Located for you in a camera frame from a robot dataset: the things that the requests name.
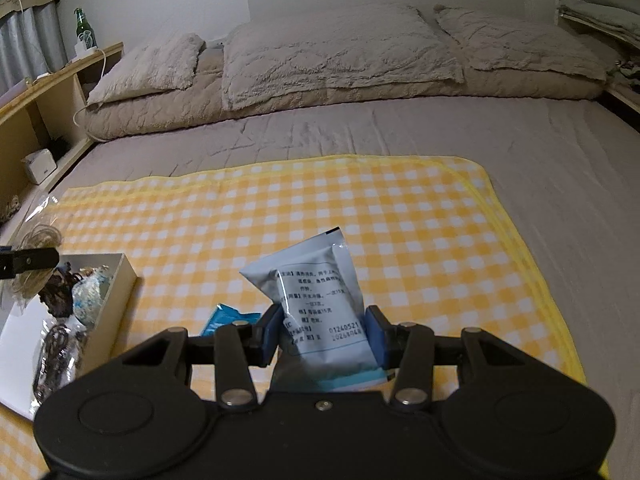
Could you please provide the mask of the wooden bedside shelf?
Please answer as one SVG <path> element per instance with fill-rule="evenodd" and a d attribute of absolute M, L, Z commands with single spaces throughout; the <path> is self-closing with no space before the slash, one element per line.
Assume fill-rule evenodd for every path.
<path fill-rule="evenodd" d="M 86 106 L 89 90 L 99 76 L 122 58 L 124 45 L 112 44 L 30 84 L 1 107 L 1 201 L 13 197 L 22 208 L 1 227 L 1 243 L 9 244 L 35 205 L 54 190 L 66 174 L 96 143 L 74 115 Z M 40 148 L 50 148 L 56 168 L 41 183 L 29 181 L 22 159 Z"/>

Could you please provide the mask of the white grey printed pouch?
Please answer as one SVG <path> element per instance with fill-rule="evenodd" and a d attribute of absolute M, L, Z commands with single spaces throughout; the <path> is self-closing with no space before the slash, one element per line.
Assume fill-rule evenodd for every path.
<path fill-rule="evenodd" d="M 265 256 L 241 274 L 283 309 L 272 390 L 357 391 L 386 382 L 367 338 L 362 292 L 339 228 Z"/>

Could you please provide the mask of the beige quilted middle pillow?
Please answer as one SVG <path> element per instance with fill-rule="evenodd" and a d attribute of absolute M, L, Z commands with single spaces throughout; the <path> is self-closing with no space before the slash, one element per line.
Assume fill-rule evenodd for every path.
<path fill-rule="evenodd" d="M 418 9 L 370 3 L 263 18 L 224 45 L 221 99 L 236 112 L 294 92 L 464 81 L 463 68 Z"/>

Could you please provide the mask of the white power strip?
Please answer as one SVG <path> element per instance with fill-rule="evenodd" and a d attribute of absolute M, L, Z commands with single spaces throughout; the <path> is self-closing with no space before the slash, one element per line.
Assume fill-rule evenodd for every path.
<path fill-rule="evenodd" d="M 78 58 L 85 58 L 88 55 L 96 53 L 97 47 L 86 47 L 84 44 L 75 44 L 75 53 Z"/>

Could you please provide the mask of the grey curtain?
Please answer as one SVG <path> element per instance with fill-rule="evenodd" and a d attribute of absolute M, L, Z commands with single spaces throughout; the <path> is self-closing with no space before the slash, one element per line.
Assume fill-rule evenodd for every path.
<path fill-rule="evenodd" d="M 1 93 L 25 78 L 35 80 L 41 74 L 57 72 L 68 61 L 58 0 L 6 15 L 0 32 Z"/>

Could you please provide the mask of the tan rolled quilt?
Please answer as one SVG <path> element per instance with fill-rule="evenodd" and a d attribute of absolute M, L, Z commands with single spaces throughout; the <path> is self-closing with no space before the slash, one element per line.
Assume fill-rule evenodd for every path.
<path fill-rule="evenodd" d="M 193 84 L 186 90 L 149 94 L 131 100 L 91 105 L 79 122 L 98 142 L 124 136 L 193 128 L 282 110 L 422 96 L 481 96 L 482 98 L 534 98 L 592 100 L 603 91 L 601 81 L 582 76 L 533 70 L 476 70 L 458 55 L 464 83 L 433 81 L 428 84 L 383 84 L 371 88 L 293 92 L 228 112 L 222 107 L 222 55 L 207 49 L 200 55 Z"/>

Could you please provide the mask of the grey bed mattress sheet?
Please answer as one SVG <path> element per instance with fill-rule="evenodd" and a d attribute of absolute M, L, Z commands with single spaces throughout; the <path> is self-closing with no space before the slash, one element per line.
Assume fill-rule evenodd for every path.
<path fill-rule="evenodd" d="M 56 186 L 336 154 L 454 155 L 489 174 L 617 422 L 608 466 L 639 474 L 639 135 L 590 101 L 424 98 L 228 120 L 96 146 Z"/>

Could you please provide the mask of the yellow checkered cloth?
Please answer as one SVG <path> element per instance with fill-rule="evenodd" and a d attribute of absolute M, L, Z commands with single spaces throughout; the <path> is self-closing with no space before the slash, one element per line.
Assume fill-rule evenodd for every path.
<path fill-rule="evenodd" d="M 476 325 L 582 378 L 572 337 L 485 170 L 459 157 L 320 157 L 70 188 L 53 207 L 70 254 L 120 252 L 138 274 L 116 349 L 198 332 L 217 304 L 267 307 L 240 271 L 340 228 L 363 298 L 393 322 Z"/>

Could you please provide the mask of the green glass bottle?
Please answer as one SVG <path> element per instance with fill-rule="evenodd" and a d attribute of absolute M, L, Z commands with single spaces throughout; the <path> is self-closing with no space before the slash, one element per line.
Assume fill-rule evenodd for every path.
<path fill-rule="evenodd" d="M 76 8 L 74 11 L 76 18 L 76 37 L 86 49 L 96 47 L 96 34 L 89 24 L 84 10 Z"/>

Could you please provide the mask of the dark crocheted yarn item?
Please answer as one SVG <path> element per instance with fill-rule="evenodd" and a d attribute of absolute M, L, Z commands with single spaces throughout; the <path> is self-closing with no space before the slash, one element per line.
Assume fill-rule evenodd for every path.
<path fill-rule="evenodd" d="M 81 281 L 68 262 L 57 266 L 38 292 L 40 301 L 54 318 L 68 318 L 73 314 L 73 287 Z"/>

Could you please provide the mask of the bag of beige rubber bands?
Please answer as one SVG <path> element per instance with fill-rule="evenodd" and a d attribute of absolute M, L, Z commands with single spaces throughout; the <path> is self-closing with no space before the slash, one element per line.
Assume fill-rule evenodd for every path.
<path fill-rule="evenodd" d="M 11 248 L 23 263 L 23 269 L 16 272 L 6 288 L 12 304 L 24 309 L 40 292 L 60 261 L 58 250 L 62 243 L 63 234 L 58 228 L 58 199 L 52 194 L 42 194 L 30 205 L 12 238 Z"/>

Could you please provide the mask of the light blue floral silk pouch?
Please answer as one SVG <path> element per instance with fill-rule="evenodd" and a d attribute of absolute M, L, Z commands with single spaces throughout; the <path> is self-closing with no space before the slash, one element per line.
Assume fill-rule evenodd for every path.
<path fill-rule="evenodd" d="M 82 325 L 92 330 L 98 322 L 112 277 L 107 266 L 97 266 L 81 268 L 76 278 L 78 281 L 72 288 L 73 314 Z"/>

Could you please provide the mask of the white right side shelf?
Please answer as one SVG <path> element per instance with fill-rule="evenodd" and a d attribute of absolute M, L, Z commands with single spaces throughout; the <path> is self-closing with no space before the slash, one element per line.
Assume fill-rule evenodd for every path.
<path fill-rule="evenodd" d="M 574 16 L 560 13 L 556 0 L 555 21 L 585 41 L 606 65 L 608 80 L 602 99 L 610 102 L 611 110 L 628 110 L 639 113 L 639 43 L 629 42 L 624 36 L 607 32 Z"/>

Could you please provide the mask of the blue headset cover packet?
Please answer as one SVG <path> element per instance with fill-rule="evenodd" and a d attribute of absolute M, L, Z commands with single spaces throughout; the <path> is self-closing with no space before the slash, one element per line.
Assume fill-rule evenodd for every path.
<path fill-rule="evenodd" d="M 228 304 L 217 304 L 217 307 L 202 329 L 201 336 L 213 335 L 221 326 L 255 324 L 261 316 L 259 312 L 243 313 L 234 307 L 228 306 Z"/>

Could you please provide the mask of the beige quilted pillow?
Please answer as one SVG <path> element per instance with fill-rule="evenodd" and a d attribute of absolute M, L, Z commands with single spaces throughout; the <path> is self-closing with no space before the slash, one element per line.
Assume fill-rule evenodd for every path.
<path fill-rule="evenodd" d="M 263 18 L 224 45 L 221 99 L 236 112 L 294 92 L 464 81 L 463 68 L 418 9 L 370 3 Z"/>
<path fill-rule="evenodd" d="M 553 72 L 606 81 L 597 55 L 558 26 L 450 6 L 435 6 L 434 18 L 476 70 Z"/>

